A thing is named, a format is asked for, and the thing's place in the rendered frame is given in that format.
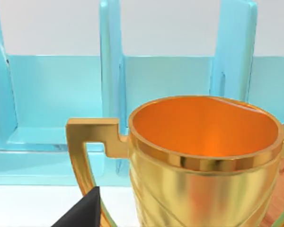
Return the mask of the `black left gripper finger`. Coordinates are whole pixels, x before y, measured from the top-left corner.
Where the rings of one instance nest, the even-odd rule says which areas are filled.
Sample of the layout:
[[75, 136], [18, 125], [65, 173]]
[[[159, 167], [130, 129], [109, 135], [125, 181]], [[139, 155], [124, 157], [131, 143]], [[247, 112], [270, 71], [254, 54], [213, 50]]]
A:
[[100, 227], [100, 189], [90, 190], [51, 227]]

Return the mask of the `gold trophy cup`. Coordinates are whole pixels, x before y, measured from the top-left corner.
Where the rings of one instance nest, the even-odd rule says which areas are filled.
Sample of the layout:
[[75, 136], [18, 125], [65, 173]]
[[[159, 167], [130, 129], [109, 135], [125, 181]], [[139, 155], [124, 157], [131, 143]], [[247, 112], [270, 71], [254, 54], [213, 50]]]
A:
[[87, 143], [130, 161], [140, 227], [259, 227], [284, 160], [284, 124], [254, 105], [171, 96], [117, 118], [71, 118], [66, 138], [83, 195], [96, 186]]

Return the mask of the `light blue rack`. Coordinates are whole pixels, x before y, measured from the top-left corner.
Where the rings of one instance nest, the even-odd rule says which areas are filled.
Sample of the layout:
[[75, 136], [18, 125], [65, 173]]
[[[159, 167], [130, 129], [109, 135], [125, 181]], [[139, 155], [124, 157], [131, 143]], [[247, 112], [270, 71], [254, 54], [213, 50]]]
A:
[[75, 185], [65, 124], [149, 100], [234, 94], [248, 5], [232, 0], [0, 0], [0, 185]]

